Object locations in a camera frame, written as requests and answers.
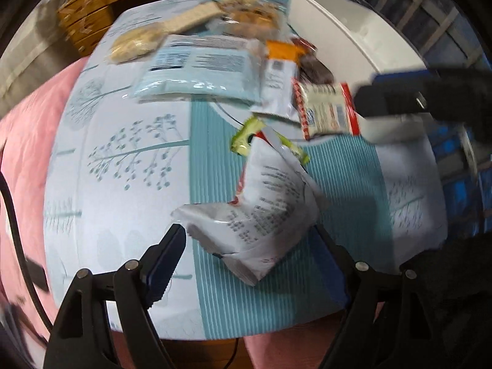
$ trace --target teal striped pattern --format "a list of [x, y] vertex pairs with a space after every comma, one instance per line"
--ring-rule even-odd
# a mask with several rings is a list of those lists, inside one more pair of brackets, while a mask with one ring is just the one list
[[[233, 198], [244, 159], [229, 151], [237, 131], [208, 103], [191, 107], [190, 200], [226, 202]], [[207, 339], [267, 333], [305, 323], [338, 310], [301, 241], [255, 287], [236, 278], [222, 261], [194, 241], [193, 254], [203, 327]]]
[[330, 200], [321, 221], [355, 261], [394, 270], [393, 232], [386, 186], [374, 145], [336, 136], [306, 148], [307, 170]]

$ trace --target plastic food bag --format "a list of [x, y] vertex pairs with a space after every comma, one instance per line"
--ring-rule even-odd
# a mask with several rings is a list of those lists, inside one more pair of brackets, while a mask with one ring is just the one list
[[301, 66], [301, 80], [305, 83], [331, 85], [335, 80], [333, 73], [312, 54], [302, 56], [299, 64]]
[[299, 36], [291, 37], [290, 40], [292, 44], [304, 48], [306, 50], [306, 54], [316, 55], [316, 51], [318, 49], [313, 43], [309, 43], [309, 41]]
[[[265, 127], [265, 123], [263, 123], [257, 117], [249, 118], [243, 125], [243, 127], [238, 131], [231, 140], [231, 151], [247, 157], [249, 155], [249, 151], [251, 150], [251, 142], [253, 137]], [[309, 155], [301, 149], [298, 145], [292, 143], [289, 139], [282, 136], [280, 133], [276, 134], [281, 143], [289, 148], [291, 152], [297, 157], [299, 162], [302, 165], [307, 165], [309, 162]]]
[[325, 134], [360, 134], [347, 83], [312, 85], [294, 81], [294, 91], [306, 140]]
[[220, 4], [224, 10], [257, 5], [259, 2], [260, 0], [220, 0]]
[[169, 36], [137, 82], [134, 95], [210, 94], [260, 101], [264, 54], [258, 40], [230, 36]]
[[227, 14], [208, 24], [214, 33], [262, 41], [286, 38], [287, 20], [279, 5], [266, 0], [221, 0], [221, 7]]
[[122, 63], [146, 55], [156, 50], [166, 35], [184, 32], [222, 14], [219, 5], [215, 1], [209, 1], [167, 21], [129, 30], [114, 41], [110, 60], [113, 63]]
[[187, 204], [171, 216], [253, 286], [301, 240], [326, 205], [297, 158], [265, 127], [252, 140], [233, 201]]
[[261, 88], [261, 103], [254, 104], [254, 113], [275, 115], [299, 123], [293, 103], [292, 79], [299, 74], [298, 62], [307, 49], [294, 44], [267, 41], [268, 60]]
[[121, 63], [146, 55], [159, 47], [166, 34], [161, 22], [129, 30], [114, 41], [110, 60], [113, 63]]

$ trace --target pink cushion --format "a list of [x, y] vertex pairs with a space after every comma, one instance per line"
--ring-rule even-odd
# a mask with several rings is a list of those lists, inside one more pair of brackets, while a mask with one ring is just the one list
[[339, 329], [341, 313], [290, 329], [244, 338], [255, 369], [318, 368]]
[[[15, 205], [25, 255], [46, 271], [43, 239], [44, 187], [51, 149], [68, 96], [87, 58], [71, 64], [24, 98], [0, 121], [1, 170]], [[0, 290], [9, 302], [19, 305], [38, 333], [48, 338], [17, 263], [8, 235], [6, 212], [0, 207]], [[53, 297], [37, 289], [48, 316], [54, 321]]]

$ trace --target white container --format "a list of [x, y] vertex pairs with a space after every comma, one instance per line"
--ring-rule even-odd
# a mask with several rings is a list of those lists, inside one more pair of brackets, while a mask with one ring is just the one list
[[[425, 68], [410, 44], [377, 13], [349, 0], [290, 0], [289, 25], [317, 48], [317, 58], [352, 94], [383, 72]], [[396, 143], [425, 134], [418, 115], [359, 118], [370, 143]]]

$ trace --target black cable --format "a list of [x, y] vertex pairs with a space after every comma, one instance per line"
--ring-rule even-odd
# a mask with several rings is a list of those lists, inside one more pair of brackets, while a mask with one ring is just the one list
[[39, 299], [38, 293], [34, 288], [33, 280], [30, 277], [28, 264], [26, 262], [26, 256], [24, 255], [24, 249], [22, 248], [21, 237], [19, 235], [19, 225], [17, 224], [17, 218], [15, 216], [14, 203], [12, 201], [12, 196], [10, 194], [10, 190], [8, 189], [7, 181], [3, 174], [0, 172], [0, 192], [2, 193], [3, 201], [5, 202], [5, 208], [8, 215], [8, 221], [10, 223], [10, 229], [12, 231], [12, 240], [14, 241], [15, 254], [17, 255], [17, 261], [19, 262], [19, 267], [21, 268], [22, 277], [24, 279], [24, 283], [29, 292], [29, 296], [33, 300], [34, 307], [36, 311], [38, 311], [38, 315], [43, 321], [46, 329], [49, 332], [53, 329], [53, 324], [50, 321], [50, 318], [46, 314], [46, 311], [43, 308], [41, 300]]
[[238, 353], [238, 346], [239, 346], [239, 339], [236, 339], [236, 343], [234, 344], [234, 351], [232, 352], [232, 356], [229, 359], [229, 362], [227, 362], [224, 366], [223, 369], [227, 369], [231, 363], [234, 361], [234, 358], [236, 357], [236, 354]]

